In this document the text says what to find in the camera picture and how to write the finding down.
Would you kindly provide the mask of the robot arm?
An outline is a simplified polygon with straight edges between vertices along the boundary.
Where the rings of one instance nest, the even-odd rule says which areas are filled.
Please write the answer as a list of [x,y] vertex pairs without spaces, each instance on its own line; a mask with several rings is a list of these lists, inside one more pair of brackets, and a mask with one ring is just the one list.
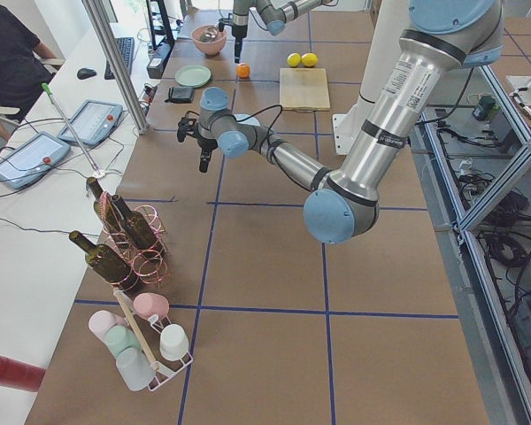
[[285,29],[288,22],[296,20],[317,7],[334,4],[337,4],[337,1],[302,0],[286,1],[280,6],[275,6],[270,0],[235,0],[233,9],[227,17],[219,19],[219,29],[231,27],[231,35],[235,39],[234,60],[236,64],[240,64],[243,41],[248,34],[251,9],[258,13],[267,32],[271,35],[278,35]]
[[197,118],[182,117],[178,139],[191,136],[206,172],[212,151],[227,158],[263,155],[311,193],[304,221],[322,243],[342,243],[368,231],[379,214],[378,186],[407,143],[436,84],[450,70],[496,61],[501,53],[504,6],[500,1],[410,1],[399,55],[377,100],[358,128],[342,165],[330,170],[281,139],[270,127],[237,120],[223,89],[205,89]]

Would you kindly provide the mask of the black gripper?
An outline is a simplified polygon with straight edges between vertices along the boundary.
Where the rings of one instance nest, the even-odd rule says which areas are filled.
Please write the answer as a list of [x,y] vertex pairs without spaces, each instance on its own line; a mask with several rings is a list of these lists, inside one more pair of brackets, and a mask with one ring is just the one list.
[[198,124],[198,116],[192,112],[187,112],[181,117],[178,123],[178,142],[183,143],[188,136],[196,140],[197,145],[201,150],[199,171],[201,173],[207,173],[212,160],[212,152],[218,148],[218,143],[210,136],[203,135],[203,130]]
[[242,55],[242,39],[248,34],[248,15],[229,13],[225,18],[219,19],[218,30],[223,32],[225,26],[231,27],[231,34],[235,38],[235,63],[240,63]]

